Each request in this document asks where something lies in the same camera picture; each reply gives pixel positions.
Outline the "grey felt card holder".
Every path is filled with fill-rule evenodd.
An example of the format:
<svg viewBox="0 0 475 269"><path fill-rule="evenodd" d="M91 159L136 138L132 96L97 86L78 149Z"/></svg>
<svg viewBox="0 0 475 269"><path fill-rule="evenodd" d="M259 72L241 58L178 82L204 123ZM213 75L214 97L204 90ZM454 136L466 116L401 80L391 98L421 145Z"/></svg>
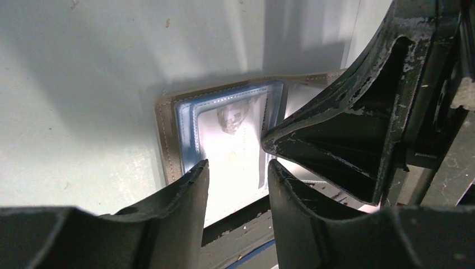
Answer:
<svg viewBox="0 0 475 269"><path fill-rule="evenodd" d="M342 73L267 75L158 98L154 110L166 182L208 160L205 226L263 198L273 156L262 150L262 135Z"/></svg>

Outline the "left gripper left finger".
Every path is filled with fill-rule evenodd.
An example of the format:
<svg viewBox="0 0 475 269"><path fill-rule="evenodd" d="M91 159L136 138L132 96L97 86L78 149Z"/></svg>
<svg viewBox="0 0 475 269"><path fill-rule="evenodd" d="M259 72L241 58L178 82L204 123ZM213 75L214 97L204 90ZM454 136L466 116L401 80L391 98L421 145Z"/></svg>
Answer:
<svg viewBox="0 0 475 269"><path fill-rule="evenodd" d="M76 207L1 209L2 268L197 268L209 187L199 161L117 213Z"/></svg>

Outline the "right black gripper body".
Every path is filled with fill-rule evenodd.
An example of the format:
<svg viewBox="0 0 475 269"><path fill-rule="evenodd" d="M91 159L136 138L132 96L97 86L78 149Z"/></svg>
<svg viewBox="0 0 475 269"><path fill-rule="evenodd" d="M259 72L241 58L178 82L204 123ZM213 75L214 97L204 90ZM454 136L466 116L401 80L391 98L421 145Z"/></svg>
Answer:
<svg viewBox="0 0 475 269"><path fill-rule="evenodd" d="M457 206L474 187L474 2L437 1L435 12L387 206Z"/></svg>

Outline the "credit card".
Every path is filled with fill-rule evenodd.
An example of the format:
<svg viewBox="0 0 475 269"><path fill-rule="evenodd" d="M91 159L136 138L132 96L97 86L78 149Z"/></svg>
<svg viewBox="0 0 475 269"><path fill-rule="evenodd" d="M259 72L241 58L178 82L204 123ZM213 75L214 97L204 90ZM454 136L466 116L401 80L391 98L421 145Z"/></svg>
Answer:
<svg viewBox="0 0 475 269"><path fill-rule="evenodd" d="M268 193L259 142L266 101L260 95L198 116L200 151L209 161L205 226Z"/></svg>

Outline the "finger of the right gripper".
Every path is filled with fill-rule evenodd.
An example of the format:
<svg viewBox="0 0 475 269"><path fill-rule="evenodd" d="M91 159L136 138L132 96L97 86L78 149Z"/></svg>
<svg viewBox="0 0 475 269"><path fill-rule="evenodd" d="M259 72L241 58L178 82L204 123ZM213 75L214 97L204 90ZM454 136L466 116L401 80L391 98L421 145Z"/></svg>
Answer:
<svg viewBox="0 0 475 269"><path fill-rule="evenodd" d="M437 1L393 1L363 52L315 98L272 128L265 152L303 166L355 199L376 205L391 180L436 31Z"/></svg>

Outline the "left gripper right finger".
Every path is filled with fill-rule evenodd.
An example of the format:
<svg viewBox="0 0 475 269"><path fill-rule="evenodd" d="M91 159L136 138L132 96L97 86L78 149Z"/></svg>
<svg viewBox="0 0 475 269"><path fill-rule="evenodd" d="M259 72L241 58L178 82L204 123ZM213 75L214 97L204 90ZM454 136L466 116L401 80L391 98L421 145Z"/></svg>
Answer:
<svg viewBox="0 0 475 269"><path fill-rule="evenodd" d="M368 214L268 165L280 268L473 268L474 207L385 207Z"/></svg>

